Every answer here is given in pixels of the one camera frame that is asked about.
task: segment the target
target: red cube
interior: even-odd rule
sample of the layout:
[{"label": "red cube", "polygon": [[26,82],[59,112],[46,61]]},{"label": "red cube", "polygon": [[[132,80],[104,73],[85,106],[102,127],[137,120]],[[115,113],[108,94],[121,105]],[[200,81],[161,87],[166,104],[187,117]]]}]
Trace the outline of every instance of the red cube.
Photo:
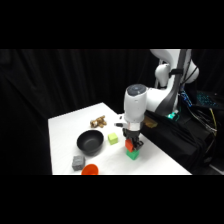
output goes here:
[{"label": "red cube", "polygon": [[127,148],[127,150],[132,153],[134,151],[134,146],[132,144],[132,141],[130,139],[127,139],[125,141],[125,147]]}]

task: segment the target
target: small brown object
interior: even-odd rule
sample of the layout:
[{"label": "small brown object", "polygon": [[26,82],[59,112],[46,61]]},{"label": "small brown object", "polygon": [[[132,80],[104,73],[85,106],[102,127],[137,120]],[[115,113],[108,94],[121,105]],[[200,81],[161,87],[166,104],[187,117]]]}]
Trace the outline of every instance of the small brown object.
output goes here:
[{"label": "small brown object", "polygon": [[158,125],[158,123],[156,121],[152,120],[151,118],[149,118],[147,116],[145,116],[144,124],[149,128],[155,128]]},{"label": "small brown object", "polygon": [[97,128],[97,127],[103,128],[105,125],[107,125],[107,122],[104,121],[104,118],[105,116],[102,116],[94,121],[90,121],[91,128]]}]

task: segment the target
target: cube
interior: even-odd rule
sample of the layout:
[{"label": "cube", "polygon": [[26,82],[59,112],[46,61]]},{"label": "cube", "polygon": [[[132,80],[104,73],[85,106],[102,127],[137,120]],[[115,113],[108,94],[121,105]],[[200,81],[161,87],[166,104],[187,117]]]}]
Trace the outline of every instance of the cube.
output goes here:
[{"label": "cube", "polygon": [[108,140],[111,145],[118,143],[118,137],[115,133],[108,135]]},{"label": "cube", "polygon": [[74,171],[82,170],[85,167],[86,159],[84,156],[74,156],[72,168]]},{"label": "cube", "polygon": [[132,160],[136,160],[139,156],[139,150],[134,150],[133,152],[129,152],[127,150],[127,156],[130,157]]},{"label": "cube", "polygon": [[127,139],[125,141],[125,147],[127,148],[127,150],[132,153],[134,151],[134,146],[132,144],[132,141],[130,139]]}]

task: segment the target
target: gray object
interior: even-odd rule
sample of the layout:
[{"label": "gray object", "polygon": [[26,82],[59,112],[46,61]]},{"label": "gray object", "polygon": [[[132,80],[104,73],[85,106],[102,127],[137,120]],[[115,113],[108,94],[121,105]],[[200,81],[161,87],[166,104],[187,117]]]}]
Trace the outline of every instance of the gray object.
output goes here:
[{"label": "gray object", "polygon": [[85,167],[86,159],[84,156],[74,156],[72,168],[74,171],[82,170]]}]

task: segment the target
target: green cube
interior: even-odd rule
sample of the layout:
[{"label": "green cube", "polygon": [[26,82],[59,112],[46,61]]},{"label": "green cube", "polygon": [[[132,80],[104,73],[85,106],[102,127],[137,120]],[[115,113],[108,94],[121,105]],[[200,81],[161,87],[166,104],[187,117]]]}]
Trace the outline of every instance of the green cube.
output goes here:
[{"label": "green cube", "polygon": [[111,145],[118,143],[118,137],[115,133],[108,135],[108,140]]},{"label": "green cube", "polygon": [[127,150],[127,156],[128,157],[130,157],[132,160],[136,160],[137,158],[138,158],[138,156],[139,156],[139,150],[135,150],[135,151],[133,151],[133,152],[129,152],[128,150]]}]

